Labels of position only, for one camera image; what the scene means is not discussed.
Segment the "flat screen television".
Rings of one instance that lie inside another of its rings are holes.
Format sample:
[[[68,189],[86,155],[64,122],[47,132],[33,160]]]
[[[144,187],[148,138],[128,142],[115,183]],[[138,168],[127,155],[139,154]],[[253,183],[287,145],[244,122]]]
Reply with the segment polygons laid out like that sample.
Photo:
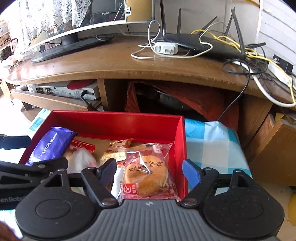
[[[31,59],[33,63],[97,47],[112,40],[113,36],[108,34],[80,38],[78,33],[124,21],[125,1],[90,1],[86,6],[87,9],[82,12],[82,18],[75,23],[68,21],[48,30],[48,37],[42,40],[41,44],[50,44],[56,39],[60,39],[60,43],[54,44],[47,50],[40,50],[39,54]]]

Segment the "steamed cake packet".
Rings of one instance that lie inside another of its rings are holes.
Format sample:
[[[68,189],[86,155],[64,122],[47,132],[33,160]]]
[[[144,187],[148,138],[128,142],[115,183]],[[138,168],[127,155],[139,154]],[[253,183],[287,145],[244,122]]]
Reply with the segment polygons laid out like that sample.
[[[96,159],[87,149],[67,150],[63,157],[68,161],[67,173],[80,173],[88,167],[97,167]]]

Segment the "red bag under stand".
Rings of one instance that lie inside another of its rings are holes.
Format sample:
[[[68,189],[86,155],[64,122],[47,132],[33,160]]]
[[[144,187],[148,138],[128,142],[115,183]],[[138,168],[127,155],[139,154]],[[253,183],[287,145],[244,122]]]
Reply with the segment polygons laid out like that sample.
[[[140,112],[138,100],[136,98],[136,84],[143,84],[144,88],[155,87],[175,97],[177,100],[197,111],[205,117],[207,121],[216,121],[218,117],[221,116],[220,122],[222,122],[222,124],[235,131],[238,130],[238,102],[231,105],[225,114],[222,113],[234,99],[234,93],[231,91],[189,83],[133,80],[128,82],[125,102],[125,111],[131,113]]]

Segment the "blue white checkered tablecloth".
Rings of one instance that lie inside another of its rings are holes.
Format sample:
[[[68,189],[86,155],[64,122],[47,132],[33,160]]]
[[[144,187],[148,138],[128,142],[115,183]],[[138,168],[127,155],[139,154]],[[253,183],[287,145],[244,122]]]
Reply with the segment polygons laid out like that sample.
[[[211,167],[222,174],[241,169],[250,175],[236,132],[218,121],[200,122],[185,118],[187,158],[199,167]]]

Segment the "white power adapter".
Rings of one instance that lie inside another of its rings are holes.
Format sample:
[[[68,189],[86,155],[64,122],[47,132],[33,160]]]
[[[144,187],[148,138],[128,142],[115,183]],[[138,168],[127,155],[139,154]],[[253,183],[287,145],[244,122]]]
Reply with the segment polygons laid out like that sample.
[[[178,53],[178,45],[170,42],[156,42],[154,51],[158,54],[176,55]]]

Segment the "white date snack pouch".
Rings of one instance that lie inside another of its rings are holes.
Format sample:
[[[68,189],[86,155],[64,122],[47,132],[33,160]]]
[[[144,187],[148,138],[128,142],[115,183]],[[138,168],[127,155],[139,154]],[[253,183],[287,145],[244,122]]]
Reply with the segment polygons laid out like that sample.
[[[99,164],[102,165],[110,158],[116,160],[117,169],[111,189],[111,194],[116,198],[119,198],[121,194],[121,182],[125,173],[126,151],[132,141],[133,138],[111,142],[99,161]]]

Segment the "black wifi router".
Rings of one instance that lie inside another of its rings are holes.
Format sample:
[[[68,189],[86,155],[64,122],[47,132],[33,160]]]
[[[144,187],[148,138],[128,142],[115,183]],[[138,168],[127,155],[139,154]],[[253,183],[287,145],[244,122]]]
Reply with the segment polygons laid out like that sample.
[[[257,44],[248,44],[248,45],[244,44],[241,29],[240,29],[234,8],[231,9],[230,20],[226,27],[225,33],[222,36],[218,36],[218,37],[205,36],[206,34],[210,33],[209,28],[210,28],[210,25],[214,23],[214,20],[211,20],[201,30],[198,30],[192,34],[182,34],[181,33],[182,10],[181,9],[179,9],[177,32],[175,32],[174,34],[169,34],[167,33],[167,28],[166,28],[164,3],[163,1],[160,1],[159,3],[160,3],[160,10],[161,10],[163,40],[167,43],[176,44],[179,47],[185,48],[196,54],[201,54],[201,55],[208,54],[213,58],[225,58],[225,59],[245,59],[248,52],[254,53],[254,49],[266,45],[265,42],[257,43]],[[239,43],[236,43],[233,39],[227,38],[232,22],[234,22],[235,24]]]

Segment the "wooden tv stand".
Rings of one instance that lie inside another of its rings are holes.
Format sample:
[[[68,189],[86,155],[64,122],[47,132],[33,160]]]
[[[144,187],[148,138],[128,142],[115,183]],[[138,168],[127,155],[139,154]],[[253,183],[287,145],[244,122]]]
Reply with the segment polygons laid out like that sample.
[[[107,44],[51,60],[39,63],[26,60],[12,68],[2,67],[1,78],[14,85],[95,79],[104,109],[109,111],[123,109],[123,91],[128,80],[171,81],[244,92],[239,132],[243,146],[248,145],[273,105],[254,81],[224,72],[220,61],[202,56],[192,59],[132,58],[131,53],[143,41],[143,38],[115,37]]]

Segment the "white lace cloth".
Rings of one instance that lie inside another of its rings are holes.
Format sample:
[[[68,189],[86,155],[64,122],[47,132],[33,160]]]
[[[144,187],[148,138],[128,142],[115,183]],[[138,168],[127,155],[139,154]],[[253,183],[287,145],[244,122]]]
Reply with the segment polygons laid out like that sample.
[[[63,23],[82,18],[89,0],[83,1],[14,1],[1,14],[8,24],[11,38],[17,38],[17,60],[26,59],[24,51],[41,33]]]

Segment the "silver av receiver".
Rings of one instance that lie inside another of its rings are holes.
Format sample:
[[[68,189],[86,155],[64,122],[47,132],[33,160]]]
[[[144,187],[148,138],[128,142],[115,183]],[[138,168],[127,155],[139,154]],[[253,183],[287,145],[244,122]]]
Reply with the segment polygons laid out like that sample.
[[[42,83],[32,87],[35,93],[48,94],[60,97],[77,98],[86,100],[97,100],[100,97],[98,83],[96,80],[62,81],[54,83]]]

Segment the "red orange pastry packet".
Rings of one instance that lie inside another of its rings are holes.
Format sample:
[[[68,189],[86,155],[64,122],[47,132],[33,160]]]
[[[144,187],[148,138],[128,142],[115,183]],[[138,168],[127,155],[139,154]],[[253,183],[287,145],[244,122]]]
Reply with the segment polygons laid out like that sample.
[[[175,199],[177,187],[169,171],[169,152],[173,144],[141,144],[125,148],[120,162],[119,201],[125,199]]]

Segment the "red cardboard box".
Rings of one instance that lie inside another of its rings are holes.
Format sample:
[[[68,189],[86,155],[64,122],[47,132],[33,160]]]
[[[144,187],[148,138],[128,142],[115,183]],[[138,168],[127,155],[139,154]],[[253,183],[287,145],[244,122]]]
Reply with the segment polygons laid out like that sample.
[[[111,141],[133,138],[137,143],[171,143],[170,174],[175,181],[179,197],[184,198],[187,195],[188,182],[182,172],[182,163],[187,158],[183,116],[54,110],[33,135],[31,145],[25,149],[20,164],[28,161],[40,139],[52,126],[70,129],[82,138]]]

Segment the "red white snack packet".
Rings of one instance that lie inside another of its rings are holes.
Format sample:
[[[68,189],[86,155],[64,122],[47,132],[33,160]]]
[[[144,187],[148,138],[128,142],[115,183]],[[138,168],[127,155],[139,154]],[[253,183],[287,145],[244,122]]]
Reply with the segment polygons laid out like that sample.
[[[71,151],[76,151],[77,149],[86,149],[92,154],[94,153],[95,148],[96,148],[96,146],[93,144],[89,144],[89,143],[75,140],[75,139],[73,139],[71,141],[70,145],[68,146],[68,149]]]

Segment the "purple biscuit packet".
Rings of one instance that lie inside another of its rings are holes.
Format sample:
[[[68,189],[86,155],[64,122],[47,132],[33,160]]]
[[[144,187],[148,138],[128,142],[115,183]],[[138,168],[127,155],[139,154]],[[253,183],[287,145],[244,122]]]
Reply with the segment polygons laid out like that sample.
[[[26,165],[62,157],[76,136],[76,132],[67,128],[51,127],[36,145]]]

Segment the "white power strip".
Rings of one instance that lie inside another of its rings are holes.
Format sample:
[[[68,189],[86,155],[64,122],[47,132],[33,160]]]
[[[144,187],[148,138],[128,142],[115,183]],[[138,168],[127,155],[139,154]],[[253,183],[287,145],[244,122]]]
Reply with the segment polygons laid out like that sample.
[[[268,69],[277,78],[277,80],[279,80],[281,83],[283,83],[287,87],[292,87],[293,90],[296,90],[295,77],[288,75],[287,73],[284,72],[284,70],[280,68],[280,66],[272,62],[269,62]]]

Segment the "brown cardboard box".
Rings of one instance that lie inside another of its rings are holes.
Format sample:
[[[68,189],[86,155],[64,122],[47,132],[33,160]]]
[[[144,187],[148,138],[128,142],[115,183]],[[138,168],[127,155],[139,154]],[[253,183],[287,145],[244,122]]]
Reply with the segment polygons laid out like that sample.
[[[245,148],[253,178],[295,186],[295,113],[269,114]]]

